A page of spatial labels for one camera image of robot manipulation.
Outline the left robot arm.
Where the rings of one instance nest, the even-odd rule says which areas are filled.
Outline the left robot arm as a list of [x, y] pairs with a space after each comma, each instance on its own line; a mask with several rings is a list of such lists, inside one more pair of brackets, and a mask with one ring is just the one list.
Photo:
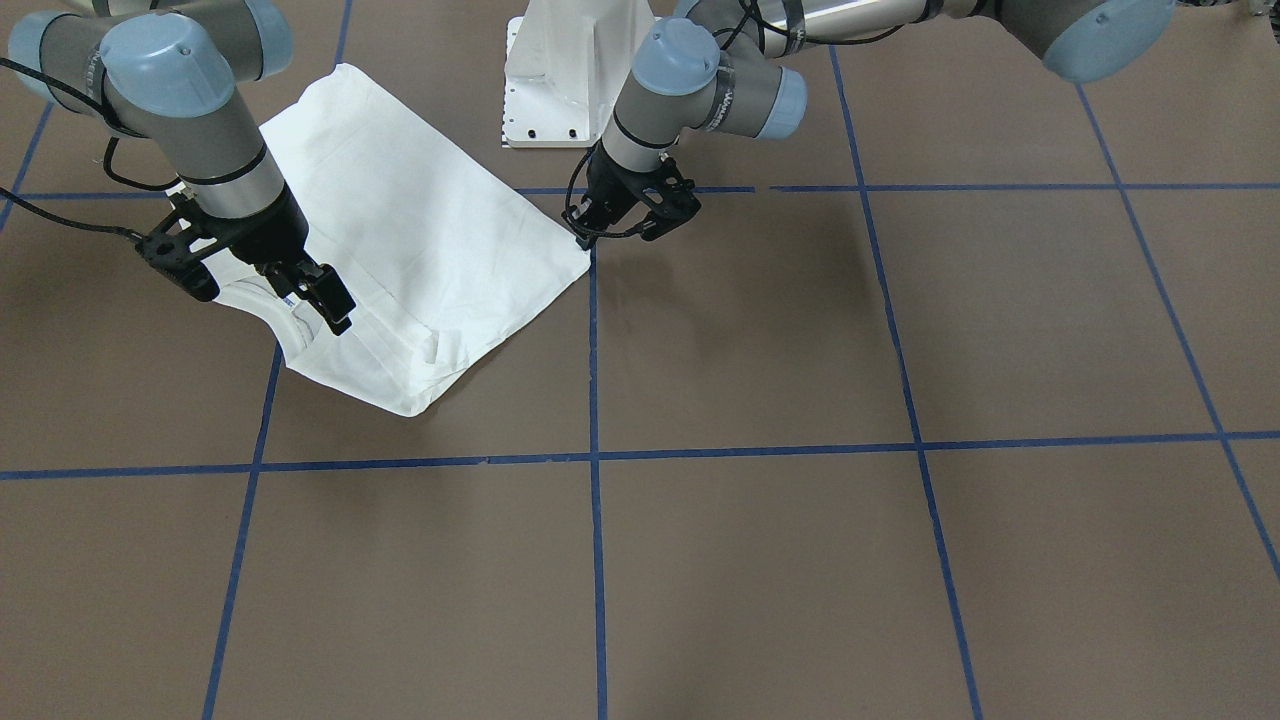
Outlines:
[[937, 18], [992, 20], [1075, 85], [1107, 78], [1149, 50], [1172, 1], [681, 1], [630, 61], [609, 120], [576, 167], [586, 186], [564, 202], [581, 249], [602, 238], [653, 241], [700, 210], [673, 147], [689, 131], [782, 140], [808, 106], [787, 58], [867, 46]]

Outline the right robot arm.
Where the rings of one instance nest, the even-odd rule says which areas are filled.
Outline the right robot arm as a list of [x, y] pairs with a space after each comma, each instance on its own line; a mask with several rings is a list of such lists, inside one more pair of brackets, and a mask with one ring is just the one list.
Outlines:
[[227, 250], [342, 334], [355, 300], [333, 266], [307, 255], [308, 223], [238, 90], [284, 70], [292, 53], [274, 3], [159, 1], [119, 15], [29, 14], [3, 64], [114, 137], [157, 145], [180, 186], [172, 211], [147, 233], [120, 229], [154, 270], [209, 302], [220, 288], [206, 260]]

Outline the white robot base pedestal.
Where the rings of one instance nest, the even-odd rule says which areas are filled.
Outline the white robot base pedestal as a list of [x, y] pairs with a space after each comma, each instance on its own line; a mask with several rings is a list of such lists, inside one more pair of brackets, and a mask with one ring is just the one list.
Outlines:
[[646, 1], [530, 1], [504, 32], [503, 146], [593, 146], [654, 23]]

